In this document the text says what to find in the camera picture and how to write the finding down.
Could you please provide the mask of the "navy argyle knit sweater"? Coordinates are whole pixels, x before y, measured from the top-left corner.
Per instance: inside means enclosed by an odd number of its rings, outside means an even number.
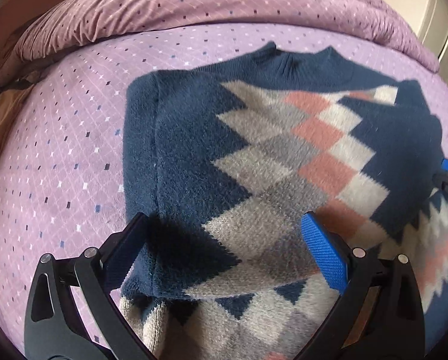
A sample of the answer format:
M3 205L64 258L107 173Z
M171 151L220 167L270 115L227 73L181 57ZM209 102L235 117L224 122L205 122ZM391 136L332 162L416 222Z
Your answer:
M440 120L416 80L326 48L269 43L127 90L128 216L157 220L121 312L160 359L289 359L333 306L300 233L313 211L352 246L407 254L426 346L448 327Z

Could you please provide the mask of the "purple dotted bed sheet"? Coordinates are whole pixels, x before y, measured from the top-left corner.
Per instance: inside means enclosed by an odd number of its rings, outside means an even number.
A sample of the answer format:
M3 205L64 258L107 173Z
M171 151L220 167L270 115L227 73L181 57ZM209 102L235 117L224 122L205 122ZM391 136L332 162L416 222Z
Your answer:
M440 120L448 159L448 89L440 77L368 41L296 25L214 24L76 48L28 87L0 154L0 328L20 356L26 358L25 314L41 256L75 258L136 215L127 214L123 177L130 84L155 71L225 62L269 43L297 54L332 48L394 80L416 80ZM106 346L81 289L71 291L90 338Z

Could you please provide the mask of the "purple dotted folded duvet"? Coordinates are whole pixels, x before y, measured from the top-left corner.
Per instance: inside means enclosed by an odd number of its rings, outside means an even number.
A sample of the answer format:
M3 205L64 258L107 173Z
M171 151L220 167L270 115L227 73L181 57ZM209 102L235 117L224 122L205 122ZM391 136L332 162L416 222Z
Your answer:
M269 22L345 33L408 55L431 72L439 62L383 0L64 0L0 53L0 87L38 62L101 38L217 22Z

